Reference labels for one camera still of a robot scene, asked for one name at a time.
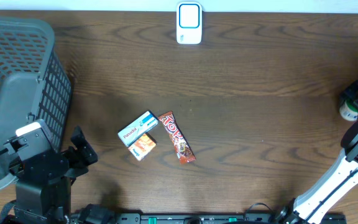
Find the small box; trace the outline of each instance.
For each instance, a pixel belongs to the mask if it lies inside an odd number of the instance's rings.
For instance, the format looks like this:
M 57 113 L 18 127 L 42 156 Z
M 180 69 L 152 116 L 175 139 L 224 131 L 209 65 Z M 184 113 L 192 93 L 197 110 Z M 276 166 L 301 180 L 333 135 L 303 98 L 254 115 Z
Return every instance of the small box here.
M 147 134 L 144 134 L 134 144 L 129 146 L 128 149 L 138 161 L 141 161 L 155 145 L 156 143 Z
M 146 113 L 142 114 L 134 122 L 118 132 L 118 137 L 126 147 L 129 147 L 144 133 L 150 131 L 157 124 L 158 119 L 150 111 L 146 111 Z

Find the white device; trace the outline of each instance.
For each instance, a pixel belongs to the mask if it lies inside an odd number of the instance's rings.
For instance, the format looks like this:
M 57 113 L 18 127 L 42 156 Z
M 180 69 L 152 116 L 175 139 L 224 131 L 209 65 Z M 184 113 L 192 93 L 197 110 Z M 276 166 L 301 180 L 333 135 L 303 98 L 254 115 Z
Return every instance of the white device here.
M 177 7 L 177 41 L 199 44 L 203 33 L 203 9 L 197 2 L 181 2 Z
M 308 223 L 320 223 L 326 212 L 350 191 L 351 188 L 358 184 L 357 170 L 358 163 L 356 161 L 348 162 L 346 160 L 345 150 L 342 149 L 334 165 L 331 166 L 312 188 L 296 198 L 293 210 L 298 212 L 299 217 L 304 220 L 309 217 L 309 220 L 307 220 Z M 335 191 L 334 189 L 338 187 L 338 184 L 352 173 L 355 174 Z M 315 211 L 318 205 L 323 202 L 331 192 L 333 192 L 332 196 Z

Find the chocolate bar wrapper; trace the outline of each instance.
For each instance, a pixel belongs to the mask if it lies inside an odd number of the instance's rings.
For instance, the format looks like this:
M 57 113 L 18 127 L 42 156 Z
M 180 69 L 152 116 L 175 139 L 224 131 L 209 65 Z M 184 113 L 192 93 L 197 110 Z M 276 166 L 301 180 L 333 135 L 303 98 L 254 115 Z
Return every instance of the chocolate bar wrapper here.
M 180 160 L 180 164 L 195 161 L 196 157 L 194 156 L 193 151 L 190 149 L 190 146 L 187 143 L 185 137 L 180 132 L 177 122 L 173 117 L 172 111 L 159 116 L 158 119 L 162 122 L 165 130 L 167 130 L 167 133 L 171 138 L 177 156 Z

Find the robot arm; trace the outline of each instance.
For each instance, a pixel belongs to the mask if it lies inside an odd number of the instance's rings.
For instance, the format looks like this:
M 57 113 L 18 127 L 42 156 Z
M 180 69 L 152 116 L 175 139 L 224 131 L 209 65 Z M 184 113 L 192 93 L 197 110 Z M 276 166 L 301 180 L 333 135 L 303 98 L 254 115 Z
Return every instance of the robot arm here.
M 358 121 L 342 138 L 343 149 L 331 168 L 275 218 L 276 222 L 318 224 L 326 212 L 358 184 Z
M 66 151 L 55 151 L 52 135 L 40 119 L 16 131 L 4 153 L 17 154 L 9 172 L 17 177 L 16 201 L 0 216 L 0 223 L 57 224 L 70 221 L 71 185 L 98 161 L 98 155 L 76 127 Z M 8 215 L 10 208 L 15 215 Z

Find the wooden table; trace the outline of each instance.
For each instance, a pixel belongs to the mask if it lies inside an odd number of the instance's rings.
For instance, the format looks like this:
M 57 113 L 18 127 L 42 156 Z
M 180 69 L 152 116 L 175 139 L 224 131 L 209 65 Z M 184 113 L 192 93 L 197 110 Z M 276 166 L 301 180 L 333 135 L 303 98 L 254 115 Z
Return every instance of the wooden table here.
M 351 125 L 337 99 L 358 79 L 358 15 L 208 12 L 199 45 L 176 43 L 173 12 L 0 16 L 50 23 L 75 79 L 63 147 L 80 125 L 99 162 L 74 184 L 73 211 L 279 209 L 331 166 Z M 197 161 L 180 165 L 160 125 L 138 162 L 117 132 L 145 110 L 172 110 Z M 14 198 L 14 186 L 0 191 L 0 210 Z M 358 223 L 358 186 L 331 211 Z

